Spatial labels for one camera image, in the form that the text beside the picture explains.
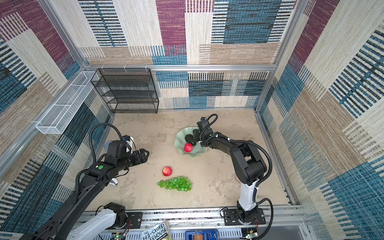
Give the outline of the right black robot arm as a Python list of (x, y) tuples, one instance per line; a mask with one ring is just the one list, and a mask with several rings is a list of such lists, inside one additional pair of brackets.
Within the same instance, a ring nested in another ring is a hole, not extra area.
[(217, 114), (202, 117), (193, 131), (193, 141), (202, 147), (219, 150), (232, 159), (237, 178), (241, 182), (241, 195), (237, 201), (237, 215), (241, 224), (250, 224), (259, 213), (257, 192), (259, 185), (272, 173), (273, 163), (268, 152), (253, 141), (234, 140), (211, 128)]

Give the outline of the dark avocado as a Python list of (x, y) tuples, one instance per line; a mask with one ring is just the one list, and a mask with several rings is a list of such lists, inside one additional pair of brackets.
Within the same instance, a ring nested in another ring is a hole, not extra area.
[(187, 134), (185, 136), (185, 141), (186, 141), (186, 143), (191, 144), (192, 146), (195, 146), (196, 143), (197, 143), (197, 141), (195, 140), (194, 136), (191, 135), (191, 134)]

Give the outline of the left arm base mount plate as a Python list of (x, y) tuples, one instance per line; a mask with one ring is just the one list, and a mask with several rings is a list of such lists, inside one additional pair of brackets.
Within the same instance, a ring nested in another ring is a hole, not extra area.
[(142, 224), (142, 212), (127, 212), (125, 217), (120, 220), (120, 216), (117, 216), (116, 224), (108, 227), (107, 230), (128, 230), (139, 229)]

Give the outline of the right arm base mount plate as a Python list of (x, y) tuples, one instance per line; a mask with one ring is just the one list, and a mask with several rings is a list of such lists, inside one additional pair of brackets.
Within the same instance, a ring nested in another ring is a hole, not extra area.
[(244, 212), (242, 208), (222, 208), (220, 215), (224, 219), (226, 226), (266, 224), (263, 209), (259, 207), (247, 212)]

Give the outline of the red apple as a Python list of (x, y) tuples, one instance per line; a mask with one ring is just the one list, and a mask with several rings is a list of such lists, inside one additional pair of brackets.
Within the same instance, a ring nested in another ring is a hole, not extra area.
[(163, 174), (163, 176), (165, 176), (165, 177), (169, 177), (169, 176), (171, 176), (172, 173), (173, 173), (173, 170), (172, 170), (171, 167), (164, 167), (163, 170), (162, 170), (162, 174)]
[(186, 143), (185, 146), (184, 146), (184, 151), (186, 153), (191, 153), (194, 149), (194, 146), (190, 143)]

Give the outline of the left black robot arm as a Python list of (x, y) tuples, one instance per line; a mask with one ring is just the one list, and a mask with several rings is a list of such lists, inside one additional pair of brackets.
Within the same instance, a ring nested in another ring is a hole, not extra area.
[(98, 215), (74, 229), (74, 225), (93, 199), (120, 171), (147, 162), (150, 153), (145, 149), (132, 151), (129, 144), (118, 140), (109, 143), (107, 153), (76, 177), (75, 191), (63, 205), (33, 234), (22, 235), (23, 240), (91, 240), (109, 227), (122, 227), (127, 220), (125, 207), (108, 204)]

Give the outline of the green grape bunch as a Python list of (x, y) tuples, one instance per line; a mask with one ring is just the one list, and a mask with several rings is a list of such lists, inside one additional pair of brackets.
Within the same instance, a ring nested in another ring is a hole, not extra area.
[(192, 183), (187, 177), (176, 177), (165, 181), (159, 181), (157, 182), (157, 185), (166, 190), (177, 190), (179, 192), (188, 192), (192, 189)]

